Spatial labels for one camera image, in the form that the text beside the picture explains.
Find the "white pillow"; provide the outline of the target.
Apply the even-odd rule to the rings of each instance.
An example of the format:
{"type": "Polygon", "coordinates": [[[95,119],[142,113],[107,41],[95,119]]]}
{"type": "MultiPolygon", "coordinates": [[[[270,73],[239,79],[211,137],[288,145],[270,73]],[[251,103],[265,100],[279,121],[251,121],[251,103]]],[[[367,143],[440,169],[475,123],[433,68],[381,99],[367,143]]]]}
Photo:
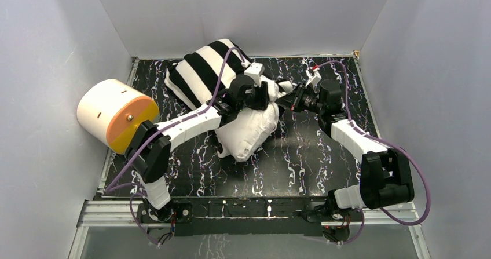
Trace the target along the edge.
{"type": "Polygon", "coordinates": [[[215,130],[221,149],[219,158],[232,156],[237,162],[247,161],[273,133],[279,121],[277,104],[268,104],[267,109],[239,112],[237,118],[215,130]]]}

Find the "black white striped pillowcase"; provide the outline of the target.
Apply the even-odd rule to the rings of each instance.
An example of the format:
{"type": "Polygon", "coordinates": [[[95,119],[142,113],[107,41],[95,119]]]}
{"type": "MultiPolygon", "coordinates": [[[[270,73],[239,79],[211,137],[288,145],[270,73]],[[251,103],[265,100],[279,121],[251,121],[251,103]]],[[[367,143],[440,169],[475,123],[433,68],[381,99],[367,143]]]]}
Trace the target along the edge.
{"type": "Polygon", "coordinates": [[[219,39],[185,55],[181,61],[169,62],[164,84],[195,110],[212,98],[219,79],[219,90],[229,88],[252,62],[230,39],[219,39]]]}

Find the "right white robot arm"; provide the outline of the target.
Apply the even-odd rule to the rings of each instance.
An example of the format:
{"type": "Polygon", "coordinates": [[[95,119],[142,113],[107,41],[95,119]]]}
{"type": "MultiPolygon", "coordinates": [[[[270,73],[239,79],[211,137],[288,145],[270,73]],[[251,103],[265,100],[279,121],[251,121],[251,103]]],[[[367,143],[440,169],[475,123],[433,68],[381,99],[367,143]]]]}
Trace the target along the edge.
{"type": "Polygon", "coordinates": [[[317,115],[320,129],[337,141],[360,162],[357,185],[331,190],[326,201],[327,216],[340,221],[349,209],[379,209],[414,199],[414,187],[408,158],[402,152],[385,147],[366,133],[359,133],[342,108],[342,90],[335,81],[323,80],[319,90],[301,83],[276,104],[293,112],[309,111],[317,115]]]}

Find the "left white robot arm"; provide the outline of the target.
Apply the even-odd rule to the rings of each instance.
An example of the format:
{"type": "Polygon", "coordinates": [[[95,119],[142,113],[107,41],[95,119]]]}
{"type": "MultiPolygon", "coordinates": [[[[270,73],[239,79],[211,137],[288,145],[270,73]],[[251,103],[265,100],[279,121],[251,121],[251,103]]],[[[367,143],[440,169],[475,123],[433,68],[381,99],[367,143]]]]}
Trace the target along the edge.
{"type": "Polygon", "coordinates": [[[277,120],[272,102],[275,85],[239,75],[201,107],[167,122],[143,121],[125,150],[127,164],[140,179],[151,215],[159,222],[173,215],[166,182],[170,155],[181,144],[211,130],[225,133],[222,143],[246,153],[254,152],[268,137],[277,120]]]}

